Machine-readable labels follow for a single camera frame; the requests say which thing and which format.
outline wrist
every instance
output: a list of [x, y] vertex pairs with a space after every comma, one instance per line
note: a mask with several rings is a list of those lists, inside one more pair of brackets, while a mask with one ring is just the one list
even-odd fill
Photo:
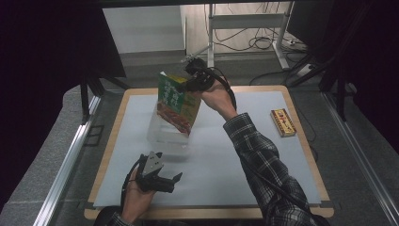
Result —
[[223, 117], [225, 121], [229, 121], [238, 115], [237, 111], [234, 108], [220, 110], [219, 114]]
[[120, 218], [122, 218], [126, 222], [129, 222], [130, 224], [133, 224], [138, 219], [138, 216], [131, 215], [131, 214], [128, 215], [128, 214], [125, 214], [125, 212], [122, 212], [122, 214], [120, 215]]

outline wooden table edge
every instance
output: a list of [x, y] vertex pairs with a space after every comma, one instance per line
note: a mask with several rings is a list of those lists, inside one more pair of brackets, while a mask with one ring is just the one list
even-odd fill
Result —
[[[305, 133], [300, 124], [299, 117], [296, 114], [296, 110], [295, 110], [295, 107], [292, 102], [292, 99], [291, 99], [288, 89], [284, 86], [251, 86], [251, 87], [236, 86], [236, 87], [231, 87], [231, 89], [234, 92], [280, 91], [282, 93], [282, 95], [284, 97], [284, 101], [286, 102], [286, 104], [288, 106], [288, 111], [292, 118], [293, 124], [297, 130], [297, 135], [298, 135], [299, 141], [302, 145], [306, 159], [311, 168], [311, 172], [312, 172], [314, 181], [316, 183], [317, 190], [320, 194], [321, 201], [322, 202], [330, 202], [329, 196], [326, 191], [326, 187], [323, 183], [323, 179], [320, 175], [319, 169], [317, 168], [317, 165], [314, 161], [313, 155], [311, 153], [311, 149], [309, 147], [309, 143], [306, 140]], [[93, 187], [92, 187], [90, 195], [88, 197], [89, 203], [94, 203], [94, 201], [97, 197], [98, 191], [100, 189], [101, 183], [103, 182], [104, 175], [105, 175], [107, 166], [109, 164], [109, 160], [111, 158], [112, 152], [113, 152], [115, 144], [116, 144], [116, 139], [118, 136], [118, 132], [120, 130], [121, 121], [123, 120], [123, 115], [126, 111], [127, 103], [129, 102], [130, 96], [131, 95], [153, 95], [153, 94], [157, 94], [157, 93], [158, 93], [157, 88], [127, 89], [124, 92], [122, 101], [120, 103], [120, 109], [118, 111], [117, 117], [115, 118], [115, 122], [112, 127], [108, 143], [105, 147], [101, 165], [98, 169], [96, 179], [94, 181]], [[243, 215], [243, 214], [237, 213], [237, 210], [243, 211], [240, 213], [247, 213], [247, 217], [246, 217], [246, 214]], [[321, 215], [325, 218], [331, 218], [334, 215], [334, 209], [332, 207], [327, 207], [327, 208], [311, 207], [311, 211], [314, 214]], [[97, 210], [97, 209], [85, 209], [85, 218], [94, 219], [97, 217], [99, 212], [100, 212], [100, 210]], [[168, 219], [177, 218], [177, 216], [180, 216], [179, 218], [185, 218], [185, 219], [205, 218], [205, 217], [208, 218], [209, 216], [213, 216], [215, 214], [221, 214], [221, 213], [224, 213], [224, 218], [238, 218], [237, 216], [241, 216], [242, 218], [262, 218], [262, 213], [260, 212], [260, 209], [257, 207], [253, 207], [253, 208], [223, 208], [223, 209], [219, 209], [219, 208], [204, 208], [204, 209], [156, 208], [156, 209], [150, 209], [142, 217], [146, 218], [146, 219], [155, 219], [155, 218], [166, 219], [167, 217], [165, 216], [165, 214], [163, 214], [163, 212], [169, 213], [170, 218], [168, 218]]]

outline metal frame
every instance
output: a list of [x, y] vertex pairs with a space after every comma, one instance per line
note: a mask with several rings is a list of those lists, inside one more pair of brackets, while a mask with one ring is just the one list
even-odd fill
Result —
[[58, 204], [59, 197], [64, 190], [65, 184], [67, 184], [70, 177], [71, 171], [73, 169], [74, 163], [76, 162], [77, 156], [82, 150], [85, 138], [88, 134], [88, 129], [93, 122], [93, 115], [95, 114], [97, 107], [101, 101], [100, 97], [93, 97], [89, 106], [89, 117], [86, 124], [79, 126], [75, 137], [73, 138], [71, 147], [69, 148], [67, 155], [59, 169], [58, 174], [50, 188], [50, 191], [41, 207], [39, 214], [33, 225], [44, 226], [48, 225], [56, 210], [56, 205]]
[[331, 95], [322, 92], [322, 97], [325, 99], [332, 118], [335, 120], [338, 128], [343, 134], [343, 138], [345, 139], [350, 151], [358, 162], [358, 165], [363, 172], [363, 175], [366, 178], [367, 182], [369, 183], [370, 188], [375, 193], [375, 197], [377, 198], [379, 204], [385, 212], [388, 221], [391, 225], [399, 225], [398, 207], [396, 206], [396, 203], [394, 202], [391, 194], [381, 182], [378, 175], [375, 173], [372, 165], [370, 164], [369, 160], [361, 149], [358, 141], [352, 134], [352, 131], [349, 128], [348, 124], [343, 121], [339, 113], [337, 113], [337, 111], [335, 110], [335, 102]]
[[214, 67], [215, 65], [214, 29], [279, 27], [279, 36], [276, 41], [273, 41], [272, 44], [281, 68], [283, 70], [289, 70], [290, 66], [288, 65], [287, 60], [281, 51], [281, 43], [288, 25], [288, 21], [290, 19], [293, 3], [294, 2], [290, 2], [290, 5], [284, 13], [246, 15], [214, 15], [214, 4], [209, 4], [208, 46], [203, 50], [205, 51], [208, 49], [208, 67]]

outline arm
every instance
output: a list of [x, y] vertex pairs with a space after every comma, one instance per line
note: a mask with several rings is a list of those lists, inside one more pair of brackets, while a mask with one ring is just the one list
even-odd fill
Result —
[[[287, 167], [279, 160], [274, 143], [257, 131], [247, 113], [237, 114], [224, 88], [215, 82], [200, 97], [225, 119], [223, 127], [237, 154], [270, 183], [309, 208], [299, 183], [288, 174]], [[315, 225], [308, 213], [277, 194], [245, 165], [243, 170], [267, 225]]]

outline white wall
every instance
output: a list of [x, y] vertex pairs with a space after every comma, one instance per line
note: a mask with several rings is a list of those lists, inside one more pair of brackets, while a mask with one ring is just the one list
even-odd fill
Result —
[[184, 49], [180, 6], [103, 11], [120, 54]]

